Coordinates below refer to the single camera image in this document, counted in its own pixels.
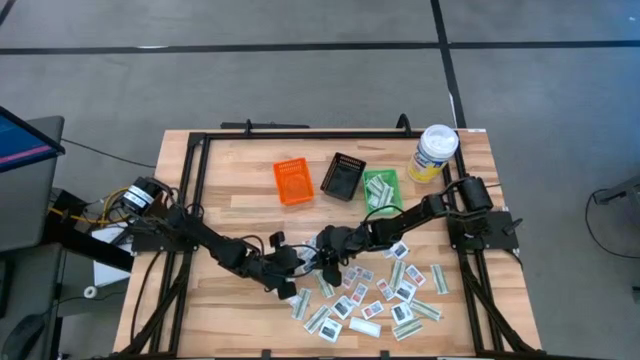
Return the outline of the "green plastic basket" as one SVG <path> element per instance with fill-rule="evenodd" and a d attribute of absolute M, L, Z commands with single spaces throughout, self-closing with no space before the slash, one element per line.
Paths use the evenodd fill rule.
<path fill-rule="evenodd" d="M 386 185 L 392 186 L 394 188 L 394 196 L 393 196 L 393 204 L 384 206 L 381 208 L 371 208 L 367 201 L 373 196 L 369 190 L 366 188 L 366 182 L 369 178 L 380 175 L 382 180 L 386 183 Z M 400 192 L 399 180 L 395 170 L 387 169 L 387 170 L 369 170 L 363 173 L 363 187 L 364 187 L 364 196 L 366 203 L 366 211 L 368 213 L 380 209 L 379 214 L 391 214 L 397 213 L 399 209 L 403 208 L 402 195 Z"/>

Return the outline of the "black plastic basket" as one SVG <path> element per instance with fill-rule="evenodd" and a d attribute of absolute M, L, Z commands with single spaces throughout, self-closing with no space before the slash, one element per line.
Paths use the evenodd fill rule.
<path fill-rule="evenodd" d="M 365 168 L 365 161 L 336 152 L 320 189 L 331 197 L 351 201 Z"/>

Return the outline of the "black computer mouse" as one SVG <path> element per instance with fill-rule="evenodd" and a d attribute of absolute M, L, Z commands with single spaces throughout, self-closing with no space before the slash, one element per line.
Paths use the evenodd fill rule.
<path fill-rule="evenodd" d="M 40 314 L 25 316 L 9 333 L 0 350 L 0 360 L 26 360 L 45 327 Z"/>

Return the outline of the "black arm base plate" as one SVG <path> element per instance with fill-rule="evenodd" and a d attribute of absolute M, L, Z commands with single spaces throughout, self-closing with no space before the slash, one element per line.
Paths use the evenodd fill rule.
<path fill-rule="evenodd" d="M 519 247 L 516 228 L 522 221 L 508 211 L 491 211 L 471 220 L 448 218 L 450 243 L 458 250 L 514 250 Z"/>
<path fill-rule="evenodd" d="M 177 227 L 159 217 L 138 217 L 130 226 L 133 236 L 132 250 L 141 252 L 187 252 L 199 249 L 199 245 L 184 235 Z"/>

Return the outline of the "computer monitor blue screen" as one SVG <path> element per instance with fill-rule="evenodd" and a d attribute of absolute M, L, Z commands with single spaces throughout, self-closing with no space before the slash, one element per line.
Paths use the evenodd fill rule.
<path fill-rule="evenodd" d="M 59 140 L 45 135 L 0 106 L 0 173 L 59 157 L 66 153 Z"/>

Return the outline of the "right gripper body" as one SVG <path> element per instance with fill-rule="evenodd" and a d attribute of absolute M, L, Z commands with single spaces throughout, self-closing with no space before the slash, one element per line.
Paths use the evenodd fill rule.
<path fill-rule="evenodd" d="M 336 241 L 349 232 L 354 232 L 354 235 L 347 249 L 339 254 Z M 318 251 L 318 257 L 325 260 L 324 268 L 319 270 L 322 271 L 323 278 L 330 285 L 339 287 L 342 284 L 342 274 L 339 267 L 347 266 L 350 259 L 354 259 L 359 253 L 369 248 L 369 235 L 370 232 L 366 225 L 360 225 L 357 228 L 328 225 L 318 234 L 318 243 L 323 244 L 323 248 Z"/>

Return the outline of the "orange plastic basket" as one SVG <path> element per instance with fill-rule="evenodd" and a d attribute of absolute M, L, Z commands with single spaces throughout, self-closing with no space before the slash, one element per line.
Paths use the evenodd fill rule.
<path fill-rule="evenodd" d="M 273 171 L 282 205 L 292 206 L 313 199 L 314 187 L 305 158 L 276 162 Z"/>

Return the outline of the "yellow Lysol wipes canister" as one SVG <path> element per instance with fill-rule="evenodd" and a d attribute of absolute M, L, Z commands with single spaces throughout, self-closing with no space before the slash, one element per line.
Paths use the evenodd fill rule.
<path fill-rule="evenodd" d="M 459 137 L 452 128 L 442 124 L 426 128 L 409 162 L 409 176 L 419 183 L 430 182 L 441 174 L 458 146 Z"/>

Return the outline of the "black side desk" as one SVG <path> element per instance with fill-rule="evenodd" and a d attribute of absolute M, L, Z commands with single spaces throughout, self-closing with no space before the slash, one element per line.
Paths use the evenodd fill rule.
<path fill-rule="evenodd" d="M 47 358 L 52 353 L 49 331 L 56 328 L 57 282 L 64 250 L 121 270 L 132 269 L 133 257 L 127 252 L 76 229 L 85 207 L 79 198 L 61 193 L 53 206 L 48 204 L 37 245 L 0 252 L 0 350 L 19 321 L 40 314 L 45 327 L 29 355 Z"/>

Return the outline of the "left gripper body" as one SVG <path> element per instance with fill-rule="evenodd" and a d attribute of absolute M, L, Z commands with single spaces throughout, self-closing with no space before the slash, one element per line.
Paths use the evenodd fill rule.
<path fill-rule="evenodd" d="M 276 290 L 278 298 L 285 300 L 297 294 L 297 289 L 293 281 L 289 281 L 295 270 L 300 266 L 300 258 L 297 251 L 289 245 L 284 244 L 285 235 L 278 231 L 269 237 L 269 244 L 273 248 L 273 252 L 266 255 L 257 255 L 250 267 L 249 274 L 252 279 L 261 283 L 267 291 Z M 290 252 L 297 256 L 297 266 L 290 275 L 277 275 L 269 271 L 270 255 L 275 252 Z"/>

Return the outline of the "white paper sheet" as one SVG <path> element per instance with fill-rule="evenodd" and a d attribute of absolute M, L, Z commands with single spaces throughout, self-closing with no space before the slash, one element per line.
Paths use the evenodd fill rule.
<path fill-rule="evenodd" d="M 129 255 L 132 254 L 131 240 L 125 234 L 124 227 L 106 227 L 95 230 L 91 233 L 92 237 L 110 245 L 115 245 L 120 250 L 124 250 Z M 106 265 L 97 261 L 93 262 L 94 285 L 98 288 L 116 283 L 130 277 L 129 270 L 121 270 L 110 265 Z"/>

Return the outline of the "grey stand leg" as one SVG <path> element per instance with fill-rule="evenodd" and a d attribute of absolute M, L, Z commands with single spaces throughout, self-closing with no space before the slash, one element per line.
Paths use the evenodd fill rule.
<path fill-rule="evenodd" d="M 611 188 L 597 190 L 594 195 L 594 201 L 598 205 L 606 205 L 618 198 L 627 198 L 632 206 L 640 209 L 640 175 Z"/>

